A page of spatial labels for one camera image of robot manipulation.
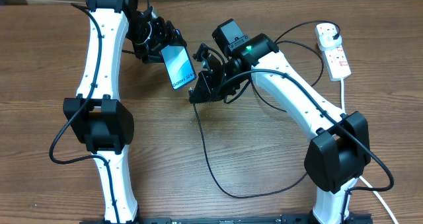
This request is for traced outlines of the blue Galaxy smartphone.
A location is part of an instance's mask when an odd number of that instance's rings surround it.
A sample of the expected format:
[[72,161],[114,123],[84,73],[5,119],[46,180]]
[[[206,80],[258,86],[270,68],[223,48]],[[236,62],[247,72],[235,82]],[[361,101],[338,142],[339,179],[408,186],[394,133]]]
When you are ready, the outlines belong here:
[[196,79],[186,47],[169,45],[161,50],[161,55],[174,90],[181,89]]

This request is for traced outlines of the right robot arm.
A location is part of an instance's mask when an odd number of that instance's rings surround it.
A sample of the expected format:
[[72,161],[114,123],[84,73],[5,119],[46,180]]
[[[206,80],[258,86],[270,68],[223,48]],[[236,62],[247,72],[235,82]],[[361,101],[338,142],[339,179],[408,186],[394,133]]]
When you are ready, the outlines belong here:
[[371,223],[369,214],[352,213],[350,193],[370,163],[368,123],[359,112],[347,114],[331,104],[288,63],[278,41],[265,34],[247,36],[234,20],[213,31],[217,49],[200,45],[194,59],[203,65],[192,104],[239,96],[243,81],[273,96],[295,120],[309,141],[304,160],[307,176],[317,187],[309,213],[283,214],[279,223]]

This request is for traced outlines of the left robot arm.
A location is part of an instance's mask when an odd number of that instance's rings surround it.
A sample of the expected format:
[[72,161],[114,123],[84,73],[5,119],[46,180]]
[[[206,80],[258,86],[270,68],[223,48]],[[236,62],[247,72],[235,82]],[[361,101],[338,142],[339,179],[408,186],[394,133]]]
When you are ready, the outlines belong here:
[[105,200],[103,223],[141,223],[129,168],[134,117],[121,103],[119,72],[123,45],[144,63],[163,63],[173,89],[196,78],[187,44],[172,22],[139,0],[85,0],[90,37],[85,70],[73,98],[63,102],[66,127],[85,145],[98,169]]

